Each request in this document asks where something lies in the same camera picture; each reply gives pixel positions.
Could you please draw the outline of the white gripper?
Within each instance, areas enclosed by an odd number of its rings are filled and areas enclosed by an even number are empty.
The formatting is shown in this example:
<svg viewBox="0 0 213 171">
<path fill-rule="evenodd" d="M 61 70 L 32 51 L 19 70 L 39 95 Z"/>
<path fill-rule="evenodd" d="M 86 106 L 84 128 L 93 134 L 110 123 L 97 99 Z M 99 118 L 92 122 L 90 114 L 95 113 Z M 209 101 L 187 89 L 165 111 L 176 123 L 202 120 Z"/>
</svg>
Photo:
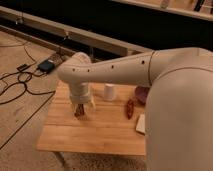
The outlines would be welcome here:
<svg viewBox="0 0 213 171">
<path fill-rule="evenodd" d="M 94 98 L 93 98 L 93 95 L 91 93 L 87 93 L 87 94 L 80 95 L 80 96 L 76 96 L 76 95 L 71 94 L 70 100 L 71 100 L 72 107 L 73 107 L 74 110 L 77 109 L 77 106 L 79 104 L 89 105 L 92 108 L 95 107 Z"/>
</svg>

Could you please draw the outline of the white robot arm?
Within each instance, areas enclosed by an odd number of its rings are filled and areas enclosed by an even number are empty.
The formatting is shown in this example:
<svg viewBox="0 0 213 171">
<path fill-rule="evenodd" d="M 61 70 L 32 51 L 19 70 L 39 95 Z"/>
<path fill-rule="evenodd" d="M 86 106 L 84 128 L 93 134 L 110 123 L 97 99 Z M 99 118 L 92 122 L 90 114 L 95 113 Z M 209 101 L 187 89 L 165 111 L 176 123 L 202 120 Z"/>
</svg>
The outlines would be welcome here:
<svg viewBox="0 0 213 171">
<path fill-rule="evenodd" d="M 91 99 L 90 83 L 147 87 L 147 171 L 213 171 L 213 51 L 155 50 L 96 63 L 78 52 L 58 76 L 76 104 Z"/>
</svg>

